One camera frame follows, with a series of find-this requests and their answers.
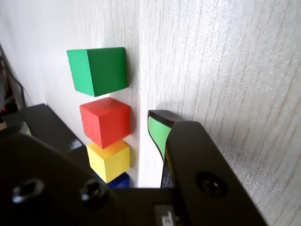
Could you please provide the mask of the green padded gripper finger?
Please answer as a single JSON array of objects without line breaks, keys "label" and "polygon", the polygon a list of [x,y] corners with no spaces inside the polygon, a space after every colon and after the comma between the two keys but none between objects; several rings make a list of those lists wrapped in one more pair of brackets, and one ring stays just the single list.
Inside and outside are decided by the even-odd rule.
[{"label": "green padded gripper finger", "polygon": [[197,121],[167,110],[148,111],[148,132],[175,191],[175,219],[184,226],[263,226],[265,220]]}]

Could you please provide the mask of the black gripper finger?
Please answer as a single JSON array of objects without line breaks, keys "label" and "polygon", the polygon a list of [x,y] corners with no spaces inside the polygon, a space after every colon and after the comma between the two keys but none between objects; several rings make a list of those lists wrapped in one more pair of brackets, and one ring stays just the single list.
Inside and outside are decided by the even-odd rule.
[{"label": "black gripper finger", "polygon": [[115,195],[87,168],[83,144],[46,105],[0,133],[3,226],[120,226]]}]

